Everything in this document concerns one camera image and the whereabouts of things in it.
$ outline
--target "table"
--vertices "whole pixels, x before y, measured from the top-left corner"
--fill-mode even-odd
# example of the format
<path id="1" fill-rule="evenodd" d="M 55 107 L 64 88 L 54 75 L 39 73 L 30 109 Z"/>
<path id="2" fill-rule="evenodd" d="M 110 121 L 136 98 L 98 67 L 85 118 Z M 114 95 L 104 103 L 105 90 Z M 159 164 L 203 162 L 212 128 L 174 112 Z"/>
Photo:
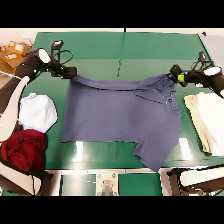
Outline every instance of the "table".
<path id="1" fill-rule="evenodd" d="M 50 52 L 51 44 L 60 39 L 65 43 L 63 49 L 68 49 L 74 54 L 74 59 L 67 65 L 76 66 L 79 74 L 97 80 L 141 80 L 168 73 L 173 64 L 188 69 L 192 62 L 197 60 L 199 51 L 206 52 L 198 35 L 165 33 L 38 33 L 33 48 L 42 47 Z M 69 54 L 62 55 L 64 60 L 68 57 Z M 57 108 L 58 121 L 47 133 L 45 168 L 144 168 L 139 158 L 132 154 L 135 143 L 60 143 L 68 84 L 68 80 L 52 78 L 49 73 L 43 73 L 23 94 L 46 94 Z M 224 163 L 223 157 L 211 157 L 202 151 L 200 139 L 184 104 L 185 95 L 209 90 L 199 89 L 191 84 L 187 88 L 177 85 L 176 90 L 177 103 L 182 110 L 182 141 L 170 153 L 163 167 Z"/>

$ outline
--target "dark red garment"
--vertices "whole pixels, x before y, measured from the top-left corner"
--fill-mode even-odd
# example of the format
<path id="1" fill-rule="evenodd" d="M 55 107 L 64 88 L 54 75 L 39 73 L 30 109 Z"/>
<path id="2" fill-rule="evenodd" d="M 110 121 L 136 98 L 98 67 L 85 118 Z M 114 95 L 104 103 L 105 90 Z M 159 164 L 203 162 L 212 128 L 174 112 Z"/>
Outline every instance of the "dark red garment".
<path id="1" fill-rule="evenodd" d="M 24 171 L 44 168 L 42 153 L 46 149 L 46 135 L 32 129 L 17 128 L 2 143 L 1 158 Z"/>

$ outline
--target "blue shirt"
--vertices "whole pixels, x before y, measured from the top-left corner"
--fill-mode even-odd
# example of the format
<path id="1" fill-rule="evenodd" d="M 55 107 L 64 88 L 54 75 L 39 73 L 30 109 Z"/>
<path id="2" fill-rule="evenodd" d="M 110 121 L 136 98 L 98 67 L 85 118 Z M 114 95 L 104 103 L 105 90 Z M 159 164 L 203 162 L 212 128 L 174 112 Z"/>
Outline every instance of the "blue shirt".
<path id="1" fill-rule="evenodd" d="M 141 81 L 70 81 L 62 142 L 136 142 L 134 155 L 158 171 L 179 139 L 181 110 L 166 75 Z"/>

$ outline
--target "shirt sleeve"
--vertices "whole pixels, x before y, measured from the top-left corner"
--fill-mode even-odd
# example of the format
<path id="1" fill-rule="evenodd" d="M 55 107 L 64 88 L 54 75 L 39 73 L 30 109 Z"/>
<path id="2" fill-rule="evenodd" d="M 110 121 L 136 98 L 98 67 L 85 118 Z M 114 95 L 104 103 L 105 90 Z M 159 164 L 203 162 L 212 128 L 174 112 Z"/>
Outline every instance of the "shirt sleeve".
<path id="1" fill-rule="evenodd" d="M 180 123 L 181 116 L 167 119 L 137 143 L 134 154 L 141 157 L 141 163 L 153 171 L 159 171 L 178 143 Z"/>

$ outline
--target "white cloth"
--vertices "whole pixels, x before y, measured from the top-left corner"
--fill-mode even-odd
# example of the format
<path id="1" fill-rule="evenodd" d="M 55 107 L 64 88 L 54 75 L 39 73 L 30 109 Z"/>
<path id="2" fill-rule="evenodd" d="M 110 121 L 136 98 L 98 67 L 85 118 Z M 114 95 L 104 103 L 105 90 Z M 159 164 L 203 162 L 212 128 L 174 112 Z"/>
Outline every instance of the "white cloth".
<path id="1" fill-rule="evenodd" d="M 57 119 L 56 108 L 48 96 L 30 93 L 21 99 L 19 121 L 24 130 L 34 129 L 45 133 Z"/>
<path id="2" fill-rule="evenodd" d="M 213 156 L 224 156 L 224 100 L 215 93 L 200 93 L 194 96 L 194 107 L 209 151 Z"/>

